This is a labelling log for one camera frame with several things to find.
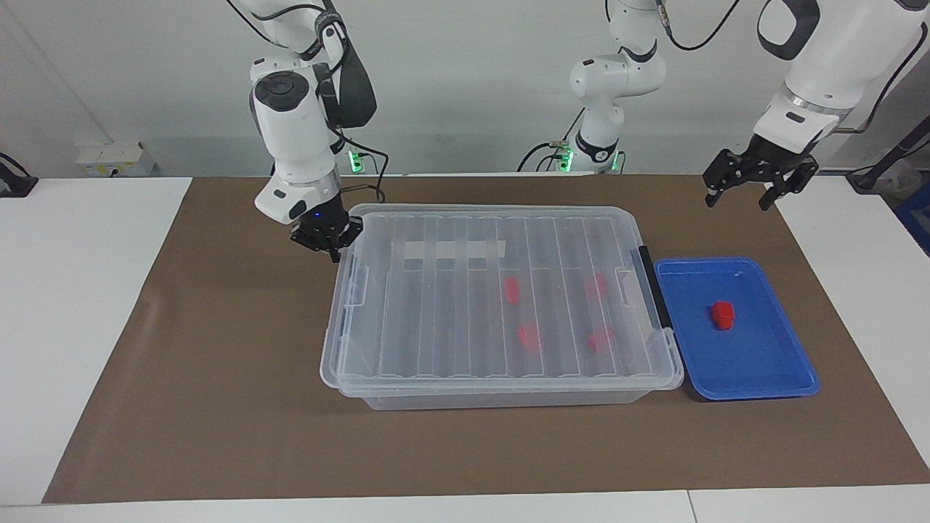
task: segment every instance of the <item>brown table surface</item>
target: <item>brown table surface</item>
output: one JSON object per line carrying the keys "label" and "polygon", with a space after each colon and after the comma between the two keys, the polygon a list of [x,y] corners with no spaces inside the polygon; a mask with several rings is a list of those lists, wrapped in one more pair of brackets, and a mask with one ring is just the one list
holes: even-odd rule
{"label": "brown table surface", "polygon": [[46,503],[930,483],[758,187],[707,209],[699,177],[385,182],[393,202],[617,206],[657,260],[753,258],[817,395],[713,403],[686,382],[621,406],[375,412],[320,381],[336,267],[252,207],[263,183],[193,181]]}

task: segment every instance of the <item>white tabletop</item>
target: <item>white tabletop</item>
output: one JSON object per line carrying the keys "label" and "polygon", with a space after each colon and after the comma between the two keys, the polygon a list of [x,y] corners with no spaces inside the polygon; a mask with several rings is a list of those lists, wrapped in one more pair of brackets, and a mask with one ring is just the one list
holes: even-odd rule
{"label": "white tabletop", "polygon": [[[0,504],[39,503],[189,179],[44,180],[0,200]],[[888,207],[818,177],[778,208],[925,461],[930,259]],[[930,487],[60,505],[0,520],[925,521]]]}

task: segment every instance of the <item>transparent plastic container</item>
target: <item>transparent plastic container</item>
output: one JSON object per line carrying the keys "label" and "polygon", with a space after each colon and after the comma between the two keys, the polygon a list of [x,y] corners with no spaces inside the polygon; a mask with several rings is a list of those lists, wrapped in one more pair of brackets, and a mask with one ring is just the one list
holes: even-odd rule
{"label": "transparent plastic container", "polygon": [[372,409],[631,403],[684,370],[618,208],[356,206],[320,374]]}

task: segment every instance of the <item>robotic arm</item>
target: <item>robotic arm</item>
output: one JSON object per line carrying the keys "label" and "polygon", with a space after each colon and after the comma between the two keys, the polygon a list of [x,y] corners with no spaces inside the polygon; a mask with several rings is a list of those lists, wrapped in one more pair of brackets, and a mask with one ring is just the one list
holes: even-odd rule
{"label": "robotic arm", "polygon": [[912,45],[928,2],[767,0],[758,22],[759,41],[791,67],[753,128],[746,151],[724,149],[704,171],[708,207],[746,181],[772,183],[759,200],[763,210],[787,193],[800,193],[818,169],[811,150]]}
{"label": "robotic arm", "polygon": [[[289,49],[252,65],[249,103],[274,157],[255,205],[281,223],[298,221],[291,239],[338,262],[363,224],[342,205],[335,155],[343,145],[340,129],[365,125],[377,109],[371,82],[329,0],[242,4],[273,44]],[[334,135],[339,140],[331,144]]]}
{"label": "robotic arm", "polygon": [[572,93],[585,104],[581,129],[571,142],[574,170],[607,170],[623,125],[617,100],[651,93],[665,81],[655,0],[612,0],[608,9],[610,33],[622,45],[620,51],[580,61],[571,72]]}

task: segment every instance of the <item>blue plastic tray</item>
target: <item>blue plastic tray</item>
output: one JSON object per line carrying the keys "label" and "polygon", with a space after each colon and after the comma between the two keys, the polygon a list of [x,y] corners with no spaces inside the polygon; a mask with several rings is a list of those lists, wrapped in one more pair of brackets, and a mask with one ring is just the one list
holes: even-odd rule
{"label": "blue plastic tray", "polygon": [[[708,399],[810,396],[817,373],[762,267],[747,258],[656,263],[656,276],[695,389]],[[719,330],[717,301],[733,303],[736,321]]]}

